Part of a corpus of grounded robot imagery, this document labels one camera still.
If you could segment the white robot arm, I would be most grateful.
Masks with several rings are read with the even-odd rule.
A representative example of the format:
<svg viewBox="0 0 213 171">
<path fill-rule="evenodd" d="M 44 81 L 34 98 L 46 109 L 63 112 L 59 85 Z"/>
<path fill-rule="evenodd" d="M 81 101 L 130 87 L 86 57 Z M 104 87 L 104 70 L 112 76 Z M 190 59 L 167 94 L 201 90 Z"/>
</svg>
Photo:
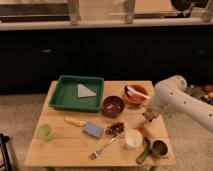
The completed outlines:
<svg viewBox="0 0 213 171">
<path fill-rule="evenodd" d="M 187 81 L 180 75 L 156 83 L 145 117 L 148 120 L 157 118 L 167 105 L 171 105 L 213 133 L 213 106 L 188 95 L 186 89 Z"/>
</svg>

